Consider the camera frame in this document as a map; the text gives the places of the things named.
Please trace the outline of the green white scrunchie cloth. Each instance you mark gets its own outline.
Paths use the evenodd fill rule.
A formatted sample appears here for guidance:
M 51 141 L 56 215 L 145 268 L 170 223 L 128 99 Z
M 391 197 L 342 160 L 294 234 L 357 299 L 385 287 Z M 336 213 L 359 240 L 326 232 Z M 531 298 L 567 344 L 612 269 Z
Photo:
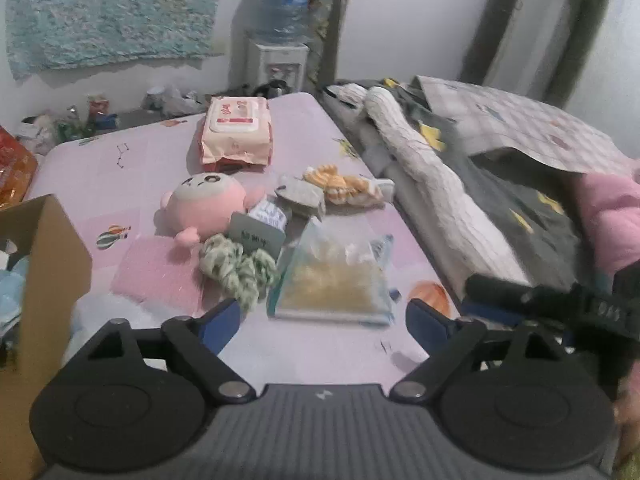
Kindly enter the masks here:
M 198 258 L 200 271 L 220 286 L 226 298 L 234 299 L 244 314 L 266 296 L 278 278 L 277 261 L 270 255 L 262 249 L 247 254 L 240 243 L 224 234 L 209 237 Z

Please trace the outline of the white water dispenser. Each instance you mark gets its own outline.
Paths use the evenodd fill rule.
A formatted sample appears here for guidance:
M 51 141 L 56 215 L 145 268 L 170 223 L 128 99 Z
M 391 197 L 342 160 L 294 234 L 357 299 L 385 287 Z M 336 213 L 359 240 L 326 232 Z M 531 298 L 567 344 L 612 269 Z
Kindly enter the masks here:
M 306 44 L 247 43 L 245 83 L 250 90 L 282 80 L 293 92 L 303 89 L 309 49 Z

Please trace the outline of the checkered pillow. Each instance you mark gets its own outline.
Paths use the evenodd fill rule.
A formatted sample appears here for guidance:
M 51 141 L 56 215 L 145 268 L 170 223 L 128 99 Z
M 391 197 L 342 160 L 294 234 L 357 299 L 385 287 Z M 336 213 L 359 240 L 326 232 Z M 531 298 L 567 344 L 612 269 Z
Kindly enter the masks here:
M 460 81 L 417 76 L 414 82 L 431 111 L 454 122 L 470 156 L 515 150 L 575 174 L 634 173 L 634 161 L 607 134 L 555 106 Z

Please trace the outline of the pink sponge pad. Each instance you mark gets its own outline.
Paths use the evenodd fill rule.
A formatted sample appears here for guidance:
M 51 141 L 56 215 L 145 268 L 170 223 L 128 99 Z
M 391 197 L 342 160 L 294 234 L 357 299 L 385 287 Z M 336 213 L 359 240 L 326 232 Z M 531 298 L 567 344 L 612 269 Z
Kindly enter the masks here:
M 111 292 L 137 302 L 162 302 L 192 315 L 204 296 L 198 250 L 167 236 L 140 237 L 119 263 Z

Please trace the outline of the light blue towel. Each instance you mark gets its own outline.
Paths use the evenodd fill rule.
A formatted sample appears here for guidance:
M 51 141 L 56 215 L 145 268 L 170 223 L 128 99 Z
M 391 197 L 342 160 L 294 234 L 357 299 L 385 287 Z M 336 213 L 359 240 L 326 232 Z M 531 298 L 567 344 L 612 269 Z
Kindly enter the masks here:
M 12 328 L 20 320 L 28 268 L 29 256 L 24 256 L 10 270 L 1 271 L 2 332 Z

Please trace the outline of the small tissue pack with red print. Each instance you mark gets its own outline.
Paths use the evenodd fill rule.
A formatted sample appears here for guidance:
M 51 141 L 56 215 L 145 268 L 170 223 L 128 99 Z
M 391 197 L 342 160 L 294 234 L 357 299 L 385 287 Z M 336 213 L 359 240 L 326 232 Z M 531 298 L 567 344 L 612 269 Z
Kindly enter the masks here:
M 262 249 L 278 260 L 289 218 L 284 209 L 265 197 L 249 212 L 232 214 L 228 237 L 240 243 L 247 254 Z

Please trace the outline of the pink pillow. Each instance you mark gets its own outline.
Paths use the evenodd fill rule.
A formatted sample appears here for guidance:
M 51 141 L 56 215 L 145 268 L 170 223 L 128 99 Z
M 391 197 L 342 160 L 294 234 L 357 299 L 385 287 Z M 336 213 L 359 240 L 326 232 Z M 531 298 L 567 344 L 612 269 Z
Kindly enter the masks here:
M 639 183 L 617 174 L 580 174 L 573 188 L 596 267 L 615 278 L 639 261 Z

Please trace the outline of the clear bag of cotton swabs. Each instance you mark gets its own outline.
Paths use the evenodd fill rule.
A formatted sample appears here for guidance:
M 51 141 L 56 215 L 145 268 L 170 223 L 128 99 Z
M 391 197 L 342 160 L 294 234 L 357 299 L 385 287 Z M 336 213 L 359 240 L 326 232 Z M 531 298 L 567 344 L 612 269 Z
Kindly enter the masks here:
M 267 314 L 291 320 L 390 325 L 394 300 L 386 266 L 394 237 L 342 242 L 311 219 L 267 300 Z

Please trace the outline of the pink round plush toy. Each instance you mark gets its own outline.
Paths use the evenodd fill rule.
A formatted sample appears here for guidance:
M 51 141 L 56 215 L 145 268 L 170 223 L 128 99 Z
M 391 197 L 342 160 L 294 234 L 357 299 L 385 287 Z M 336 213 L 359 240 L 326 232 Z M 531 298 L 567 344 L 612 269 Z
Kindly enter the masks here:
M 228 174 L 201 172 L 167 193 L 160 200 L 160 211 L 175 244 L 193 249 L 214 235 L 226 234 L 234 214 L 246 214 L 265 196 L 261 186 L 248 190 Z

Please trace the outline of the white plastic bag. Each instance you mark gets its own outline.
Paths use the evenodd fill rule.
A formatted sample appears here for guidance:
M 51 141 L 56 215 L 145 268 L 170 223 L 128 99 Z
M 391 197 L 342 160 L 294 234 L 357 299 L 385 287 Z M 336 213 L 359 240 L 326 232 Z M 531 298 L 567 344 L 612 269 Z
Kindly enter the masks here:
M 142 307 L 124 296 L 89 292 L 74 305 L 70 318 L 70 342 L 62 364 L 65 365 L 82 346 L 112 318 L 126 318 L 132 325 L 145 320 Z

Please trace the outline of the blue water jug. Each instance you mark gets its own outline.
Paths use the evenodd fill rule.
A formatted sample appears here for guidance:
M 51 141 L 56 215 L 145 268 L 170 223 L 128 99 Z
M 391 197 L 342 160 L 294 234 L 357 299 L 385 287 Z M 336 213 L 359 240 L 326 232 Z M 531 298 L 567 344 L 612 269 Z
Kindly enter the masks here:
M 263 44 L 308 41 L 311 0 L 258 0 L 254 37 Z

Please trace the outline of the grey blanket with yellow stars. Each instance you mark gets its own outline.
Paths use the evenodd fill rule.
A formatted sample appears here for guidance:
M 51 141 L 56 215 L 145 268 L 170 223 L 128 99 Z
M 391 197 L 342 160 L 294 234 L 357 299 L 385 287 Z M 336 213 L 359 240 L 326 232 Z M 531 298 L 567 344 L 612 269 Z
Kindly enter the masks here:
M 445 246 L 432 211 L 399 160 L 386 145 L 364 108 L 373 87 L 390 90 L 410 126 L 416 128 L 438 157 L 462 180 L 494 226 L 504 235 L 533 285 L 569 288 L 597 281 L 592 251 L 579 220 L 568 179 L 558 170 L 520 154 L 492 157 L 465 154 L 454 122 L 433 113 L 414 81 L 357 81 L 330 84 L 323 105 L 377 177 L 393 180 L 395 200 L 456 296 L 466 277 Z

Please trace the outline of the teal patterned wall cloth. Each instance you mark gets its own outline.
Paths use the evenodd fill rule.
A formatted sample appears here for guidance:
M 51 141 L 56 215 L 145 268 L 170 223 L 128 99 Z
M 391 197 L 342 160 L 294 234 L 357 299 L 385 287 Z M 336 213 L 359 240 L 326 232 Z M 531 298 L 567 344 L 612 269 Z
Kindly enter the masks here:
M 207 58 L 218 0 L 6 0 L 17 80 L 157 58 Z

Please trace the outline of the brown cardboard box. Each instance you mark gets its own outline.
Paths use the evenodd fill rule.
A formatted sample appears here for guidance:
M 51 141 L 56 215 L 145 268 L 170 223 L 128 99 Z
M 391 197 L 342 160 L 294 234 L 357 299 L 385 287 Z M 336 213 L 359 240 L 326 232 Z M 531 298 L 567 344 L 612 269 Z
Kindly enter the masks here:
M 29 410 L 60 369 L 73 306 L 91 287 L 92 259 L 53 195 L 2 210 L 1 239 L 16 245 L 13 262 L 29 258 L 17 349 L 1 367 L 1 477 L 30 479 L 42 459 Z

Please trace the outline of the orange striped white towel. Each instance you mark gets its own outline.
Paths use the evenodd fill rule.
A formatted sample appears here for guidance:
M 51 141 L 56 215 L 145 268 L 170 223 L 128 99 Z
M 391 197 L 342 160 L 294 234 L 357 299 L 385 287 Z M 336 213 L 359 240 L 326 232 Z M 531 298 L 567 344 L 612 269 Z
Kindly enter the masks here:
M 335 165 L 309 167 L 303 179 L 321 188 L 326 200 L 335 206 L 381 207 L 395 198 L 393 180 L 345 176 Z

